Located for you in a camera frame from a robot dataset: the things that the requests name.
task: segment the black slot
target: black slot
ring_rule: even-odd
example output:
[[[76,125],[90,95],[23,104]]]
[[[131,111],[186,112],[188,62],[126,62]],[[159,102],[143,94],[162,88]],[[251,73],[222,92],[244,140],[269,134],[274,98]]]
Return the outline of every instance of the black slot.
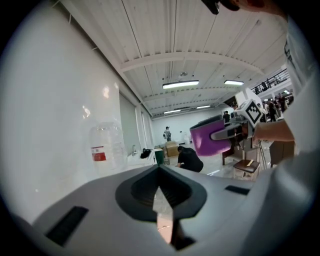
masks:
[[[245,195],[245,196],[248,195],[248,193],[250,192],[250,189],[248,188],[232,186],[232,185],[227,186],[225,190],[228,190],[237,194]]]
[[[63,246],[89,210],[74,206],[46,235],[56,244]]]

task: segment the cardboard box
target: cardboard box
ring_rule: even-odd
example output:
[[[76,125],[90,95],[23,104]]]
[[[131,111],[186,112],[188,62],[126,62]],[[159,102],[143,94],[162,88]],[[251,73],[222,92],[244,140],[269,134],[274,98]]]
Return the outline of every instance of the cardboard box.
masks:
[[[179,155],[178,144],[175,141],[167,141],[165,143],[165,148],[168,157],[175,157]]]

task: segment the plastic water bottle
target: plastic water bottle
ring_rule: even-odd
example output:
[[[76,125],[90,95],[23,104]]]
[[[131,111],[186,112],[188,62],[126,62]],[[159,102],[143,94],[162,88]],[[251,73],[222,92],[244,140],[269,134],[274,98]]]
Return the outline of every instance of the plastic water bottle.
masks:
[[[127,166],[127,152],[121,128],[102,122],[90,130],[92,160],[101,177],[117,174]]]

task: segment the white ceiling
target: white ceiling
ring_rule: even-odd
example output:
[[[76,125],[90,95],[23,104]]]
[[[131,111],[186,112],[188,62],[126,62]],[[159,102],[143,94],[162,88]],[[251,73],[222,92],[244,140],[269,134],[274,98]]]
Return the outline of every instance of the white ceiling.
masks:
[[[287,28],[267,13],[201,0],[63,0],[63,5],[155,117],[164,111],[217,105],[253,87],[284,64]],[[179,78],[181,72],[187,76]],[[164,90],[175,81],[197,86]]]

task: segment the floor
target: floor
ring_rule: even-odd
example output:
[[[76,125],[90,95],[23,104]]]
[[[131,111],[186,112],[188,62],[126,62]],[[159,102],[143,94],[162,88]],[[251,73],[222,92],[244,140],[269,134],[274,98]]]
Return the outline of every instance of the floor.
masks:
[[[265,157],[265,162],[267,165],[267,168],[270,168],[270,152],[269,152],[269,146],[272,144],[273,141],[262,141],[261,145],[263,148],[263,153]],[[191,143],[190,145],[182,145],[185,148],[194,148],[194,145]],[[233,177],[233,166],[236,163],[234,159],[231,157],[227,157],[225,159],[225,165],[222,165],[222,155],[212,155],[212,156],[200,156],[199,157],[201,161],[203,162],[203,169],[200,172],[204,175],[211,175],[211,176],[217,176],[217,177],[223,177],[223,178],[232,178]],[[176,166],[178,164],[178,156],[175,157],[169,157],[169,162],[171,166]]]

